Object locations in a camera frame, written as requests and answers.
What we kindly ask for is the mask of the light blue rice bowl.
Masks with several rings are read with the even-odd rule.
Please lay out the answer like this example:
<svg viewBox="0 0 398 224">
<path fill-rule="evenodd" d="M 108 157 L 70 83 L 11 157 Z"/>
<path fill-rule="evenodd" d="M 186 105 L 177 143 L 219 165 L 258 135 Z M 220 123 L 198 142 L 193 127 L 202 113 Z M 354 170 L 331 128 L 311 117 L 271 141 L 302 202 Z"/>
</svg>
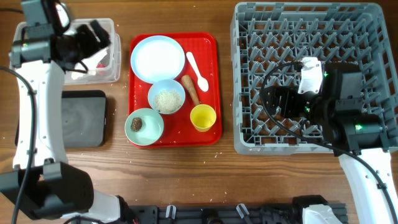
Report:
<svg viewBox="0 0 398 224">
<path fill-rule="evenodd" d="M 153 84 L 150 87 L 149 92 L 148 92 L 148 96 L 147 96 L 148 102 L 149 102 L 150 107 L 153 110 L 158 111 L 154 106 L 154 98 L 155 98 L 155 95 L 158 94 L 158 92 L 162 91 L 162 90 L 176 90 L 183 98 L 183 104 L 184 104 L 186 94 L 185 94 L 185 90 L 184 90 L 183 86 L 175 80 L 161 80 L 161 81 Z"/>
</svg>

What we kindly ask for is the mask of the light green bowl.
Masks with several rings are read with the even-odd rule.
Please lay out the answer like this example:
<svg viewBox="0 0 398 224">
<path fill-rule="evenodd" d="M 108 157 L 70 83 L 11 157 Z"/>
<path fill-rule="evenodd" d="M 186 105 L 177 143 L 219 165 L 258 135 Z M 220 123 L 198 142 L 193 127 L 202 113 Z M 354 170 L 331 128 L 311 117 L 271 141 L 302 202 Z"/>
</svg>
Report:
<svg viewBox="0 0 398 224">
<path fill-rule="evenodd" d="M 140 118 L 142 122 L 138 131 L 132 129 L 134 118 Z M 164 120 L 157 111 L 150 108 L 141 108 L 128 116 L 124 125 L 124 132 L 133 144 L 150 146 L 158 141 L 164 132 Z"/>
</svg>

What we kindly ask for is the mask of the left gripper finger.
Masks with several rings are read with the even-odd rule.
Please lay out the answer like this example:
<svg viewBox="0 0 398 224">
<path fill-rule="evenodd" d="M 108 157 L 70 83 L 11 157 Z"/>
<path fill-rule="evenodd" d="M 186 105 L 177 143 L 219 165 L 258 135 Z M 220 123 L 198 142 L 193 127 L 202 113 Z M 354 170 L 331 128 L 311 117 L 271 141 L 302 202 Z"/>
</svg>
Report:
<svg viewBox="0 0 398 224">
<path fill-rule="evenodd" d="M 111 41 L 109 39 L 109 33 L 102 28 L 97 20 L 92 20 L 90 22 L 90 26 L 92 27 L 94 33 L 96 34 L 97 38 L 99 39 L 99 46 L 100 47 L 107 47 Z"/>
<path fill-rule="evenodd" d="M 90 28 L 86 25 L 80 25 L 76 28 L 77 34 L 76 38 L 80 43 L 80 48 L 83 52 L 97 52 L 100 49 L 100 44 L 94 35 L 94 33 L 90 30 Z"/>
</svg>

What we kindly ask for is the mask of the dark brown food lump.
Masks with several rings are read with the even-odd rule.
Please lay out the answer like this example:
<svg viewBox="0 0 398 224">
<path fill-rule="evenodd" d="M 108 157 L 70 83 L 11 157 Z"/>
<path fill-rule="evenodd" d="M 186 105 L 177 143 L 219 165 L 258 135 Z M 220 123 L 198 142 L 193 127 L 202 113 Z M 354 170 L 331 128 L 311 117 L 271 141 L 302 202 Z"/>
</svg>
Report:
<svg viewBox="0 0 398 224">
<path fill-rule="evenodd" d="M 143 121 L 140 117 L 135 117 L 132 119 L 132 123 L 131 123 L 131 130 L 134 132 L 138 132 L 141 130 L 143 125 Z"/>
</svg>

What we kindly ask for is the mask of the red ketchup packet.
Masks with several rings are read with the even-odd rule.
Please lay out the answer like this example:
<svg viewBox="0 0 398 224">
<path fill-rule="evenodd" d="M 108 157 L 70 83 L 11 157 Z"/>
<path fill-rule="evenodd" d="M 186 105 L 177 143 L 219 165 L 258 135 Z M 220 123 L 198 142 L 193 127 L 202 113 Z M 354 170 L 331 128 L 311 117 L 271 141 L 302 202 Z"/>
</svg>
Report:
<svg viewBox="0 0 398 224">
<path fill-rule="evenodd" d="M 105 65 L 102 64 L 102 63 L 99 63 L 99 64 L 97 64 L 97 67 L 96 67 L 96 68 L 105 68 Z"/>
</svg>

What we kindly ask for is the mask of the white plastic spoon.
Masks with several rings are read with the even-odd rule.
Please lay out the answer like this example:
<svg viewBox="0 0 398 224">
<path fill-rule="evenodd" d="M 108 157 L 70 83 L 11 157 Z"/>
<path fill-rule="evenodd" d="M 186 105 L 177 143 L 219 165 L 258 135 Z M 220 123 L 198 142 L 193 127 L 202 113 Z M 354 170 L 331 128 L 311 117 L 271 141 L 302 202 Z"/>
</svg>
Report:
<svg viewBox="0 0 398 224">
<path fill-rule="evenodd" d="M 186 53 L 186 57 L 187 60 L 189 62 L 189 64 L 191 65 L 191 67 L 193 68 L 193 71 L 195 72 L 196 76 L 197 76 L 197 85 L 200 88 L 201 91 L 203 92 L 207 92 L 210 88 L 209 83 L 207 81 L 206 78 L 203 78 L 199 69 L 198 69 L 198 65 L 197 62 L 195 60 L 195 57 L 193 56 L 193 54 L 191 52 L 187 52 Z"/>
</svg>

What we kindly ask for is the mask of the yellow plastic cup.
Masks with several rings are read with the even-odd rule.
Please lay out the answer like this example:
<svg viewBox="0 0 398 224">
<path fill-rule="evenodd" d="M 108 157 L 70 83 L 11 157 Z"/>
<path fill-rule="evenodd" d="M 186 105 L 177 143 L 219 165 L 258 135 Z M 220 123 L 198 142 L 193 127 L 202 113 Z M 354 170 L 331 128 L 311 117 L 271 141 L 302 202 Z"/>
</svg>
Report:
<svg viewBox="0 0 398 224">
<path fill-rule="evenodd" d="M 199 104 L 190 112 L 190 121 L 199 132 L 207 132 L 216 122 L 216 111 L 209 105 Z"/>
</svg>

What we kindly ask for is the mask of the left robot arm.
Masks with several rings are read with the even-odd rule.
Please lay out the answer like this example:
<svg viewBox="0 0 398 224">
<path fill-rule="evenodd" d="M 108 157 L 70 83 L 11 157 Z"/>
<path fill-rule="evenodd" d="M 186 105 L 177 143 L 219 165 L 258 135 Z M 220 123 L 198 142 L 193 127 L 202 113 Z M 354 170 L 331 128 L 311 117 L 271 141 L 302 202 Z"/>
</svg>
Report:
<svg viewBox="0 0 398 224">
<path fill-rule="evenodd" d="M 95 190 L 90 176 L 69 164 L 63 142 L 65 74 L 108 47 L 109 34 L 92 20 L 68 35 L 72 20 L 60 1 L 22 1 L 21 13 L 27 25 L 4 68 L 19 85 L 19 136 L 1 193 L 14 204 L 14 215 L 31 220 L 138 223 L 122 197 Z"/>
</svg>

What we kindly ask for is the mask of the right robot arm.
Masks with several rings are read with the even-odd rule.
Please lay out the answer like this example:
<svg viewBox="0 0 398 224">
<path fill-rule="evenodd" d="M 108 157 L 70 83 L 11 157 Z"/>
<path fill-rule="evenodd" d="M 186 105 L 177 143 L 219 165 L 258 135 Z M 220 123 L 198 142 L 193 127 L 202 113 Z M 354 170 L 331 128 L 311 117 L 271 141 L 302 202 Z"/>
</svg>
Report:
<svg viewBox="0 0 398 224">
<path fill-rule="evenodd" d="M 301 76 L 298 86 L 262 83 L 264 112 L 275 120 L 304 117 L 321 126 L 324 142 L 331 149 L 348 179 L 361 223 L 397 223 L 397 192 L 391 174 L 390 142 L 380 117 L 362 111 L 362 72 L 352 63 L 322 63 L 317 58 L 279 65 L 264 77 L 284 67 L 294 67 Z"/>
</svg>

